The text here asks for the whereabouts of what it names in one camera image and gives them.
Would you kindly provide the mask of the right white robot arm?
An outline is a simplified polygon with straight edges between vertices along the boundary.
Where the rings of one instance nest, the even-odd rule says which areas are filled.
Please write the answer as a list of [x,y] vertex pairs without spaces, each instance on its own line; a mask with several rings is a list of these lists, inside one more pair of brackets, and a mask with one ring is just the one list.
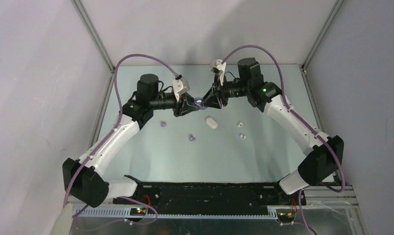
[[331,137],[314,127],[296,112],[283,95],[283,90],[267,82],[255,58],[244,58],[237,63],[239,77],[227,81],[226,63],[215,60],[210,71],[215,74],[213,85],[203,97],[204,107],[220,109],[230,98],[246,97],[250,105],[280,124],[295,140],[305,159],[296,170],[282,178],[274,191],[277,203],[286,205],[294,193],[308,186],[317,186],[339,170],[344,152],[344,141]]

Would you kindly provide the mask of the purple earbud charging case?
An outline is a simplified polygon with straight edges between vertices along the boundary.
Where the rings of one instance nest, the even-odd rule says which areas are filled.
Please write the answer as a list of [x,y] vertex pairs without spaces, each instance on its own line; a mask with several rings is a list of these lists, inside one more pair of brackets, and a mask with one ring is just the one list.
[[198,107],[199,110],[207,109],[207,107],[204,106],[204,99],[201,97],[194,98],[194,104]]

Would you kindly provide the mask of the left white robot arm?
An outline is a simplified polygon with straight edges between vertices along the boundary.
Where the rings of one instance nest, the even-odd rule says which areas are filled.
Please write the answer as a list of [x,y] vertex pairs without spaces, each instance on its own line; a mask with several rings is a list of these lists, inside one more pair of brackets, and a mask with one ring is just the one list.
[[143,74],[136,91],[120,110],[112,128],[74,160],[68,158],[62,165],[65,196],[63,205],[73,196],[87,206],[96,208],[106,199],[125,196],[132,204],[142,202],[144,190],[126,176],[106,180],[104,173],[121,148],[153,117],[155,110],[172,109],[176,117],[199,110],[188,94],[188,81],[178,75],[172,81],[170,93],[161,90],[162,81],[155,74]]

